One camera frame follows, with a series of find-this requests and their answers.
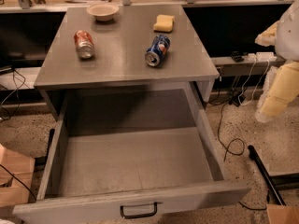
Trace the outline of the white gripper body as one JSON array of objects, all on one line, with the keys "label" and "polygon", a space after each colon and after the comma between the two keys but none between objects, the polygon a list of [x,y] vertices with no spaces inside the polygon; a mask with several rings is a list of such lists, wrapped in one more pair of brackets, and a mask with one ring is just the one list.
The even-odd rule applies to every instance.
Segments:
[{"label": "white gripper body", "polygon": [[278,21],[276,54],[299,61],[299,0],[295,0]]}]

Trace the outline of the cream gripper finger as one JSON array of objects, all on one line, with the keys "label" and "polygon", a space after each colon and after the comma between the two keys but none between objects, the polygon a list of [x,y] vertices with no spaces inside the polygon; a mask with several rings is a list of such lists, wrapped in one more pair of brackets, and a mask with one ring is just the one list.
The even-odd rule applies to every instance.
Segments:
[{"label": "cream gripper finger", "polygon": [[276,21],[261,34],[257,35],[255,43],[264,47],[274,46],[276,43],[277,28],[278,22]]},{"label": "cream gripper finger", "polygon": [[280,115],[299,95],[299,62],[272,66],[267,72],[255,118],[266,123]]}]

